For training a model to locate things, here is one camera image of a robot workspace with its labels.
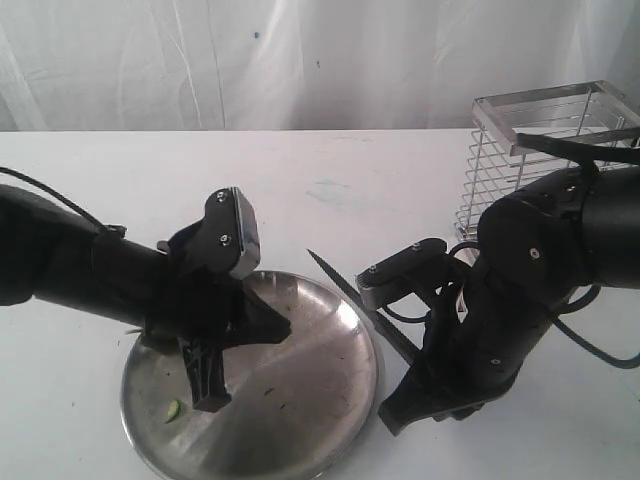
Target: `white curtain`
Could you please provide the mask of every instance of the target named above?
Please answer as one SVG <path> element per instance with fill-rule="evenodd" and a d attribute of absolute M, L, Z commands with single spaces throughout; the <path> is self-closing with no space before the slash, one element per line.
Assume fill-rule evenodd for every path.
<path fill-rule="evenodd" d="M 640 102 L 638 45 L 635 0 L 4 0 L 0 130 L 467 126 L 587 80 Z"/>

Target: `metal plate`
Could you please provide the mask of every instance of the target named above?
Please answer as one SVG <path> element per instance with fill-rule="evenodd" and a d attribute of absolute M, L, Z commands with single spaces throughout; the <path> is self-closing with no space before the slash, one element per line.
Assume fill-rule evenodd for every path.
<path fill-rule="evenodd" d="M 305 479 L 334 463 L 373 405 L 371 338 L 342 298 L 306 278 L 256 272 L 247 282 L 291 321 L 280 345 L 224 353 L 233 401 L 215 414 L 190 407 L 181 357 L 136 342 L 121 407 L 129 440 L 158 474 L 175 480 Z M 173 399 L 180 416 L 165 424 Z"/>

